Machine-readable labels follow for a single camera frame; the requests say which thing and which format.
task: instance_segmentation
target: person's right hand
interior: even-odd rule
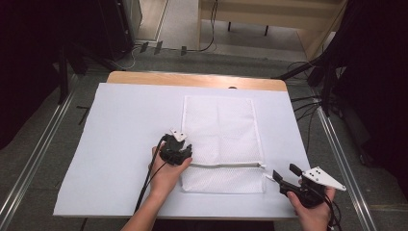
[[[335,189],[326,188],[326,195],[330,201],[333,201]],[[307,209],[300,203],[299,198],[294,192],[287,193],[296,214],[299,216],[299,222],[303,231],[326,231],[330,220],[330,209],[326,203],[321,203],[313,209]]]

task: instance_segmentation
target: metal floor strip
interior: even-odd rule
[[[12,190],[9,192],[5,203],[3,204],[0,211],[0,231],[6,231],[15,211],[18,208],[24,194],[27,192],[31,181],[36,174],[36,171],[44,157],[44,154],[52,141],[61,121],[64,118],[67,108],[72,100],[73,94],[78,86],[78,76],[73,75],[70,80],[71,91],[65,101],[58,105],[56,111],[52,115],[47,127],[42,133],[39,141],[32,152],[30,159],[28,160],[26,166],[20,173],[17,181],[15,182]]]
[[[312,92],[314,95],[317,95],[315,90],[312,89]],[[356,210],[357,216],[361,222],[361,226],[365,231],[375,231],[377,228],[371,216],[370,208],[366,203],[366,199],[364,198],[362,192],[360,191],[330,118],[324,114],[321,107],[318,109],[318,112],[321,125],[323,126],[330,146],[332,147],[340,172],[342,173],[345,184],[347,185],[347,190],[350,194],[351,201],[353,202],[354,209]]]

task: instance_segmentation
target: person's left hand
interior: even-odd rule
[[[156,148],[156,146],[152,148],[152,155],[156,152]],[[175,167],[165,164],[162,168],[160,168],[165,162],[160,157],[159,151],[150,175],[150,177],[152,177],[153,174],[157,172],[150,182],[150,195],[166,198],[177,184],[180,174],[189,166],[191,161],[192,158],[189,157],[180,166]]]

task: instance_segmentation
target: white mounting plate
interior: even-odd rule
[[[340,191],[346,191],[346,187],[344,185],[340,184],[337,180],[323,171],[320,167],[314,167],[310,170],[303,171],[302,174],[306,178],[317,184],[332,187]]]
[[[186,139],[187,135],[184,134],[183,132],[177,132],[174,128],[170,128],[171,135],[177,140],[177,141],[183,141]]]

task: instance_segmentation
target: forearm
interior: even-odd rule
[[[138,211],[129,219],[122,231],[149,231],[153,228],[157,213],[165,203],[166,197],[150,194]]]

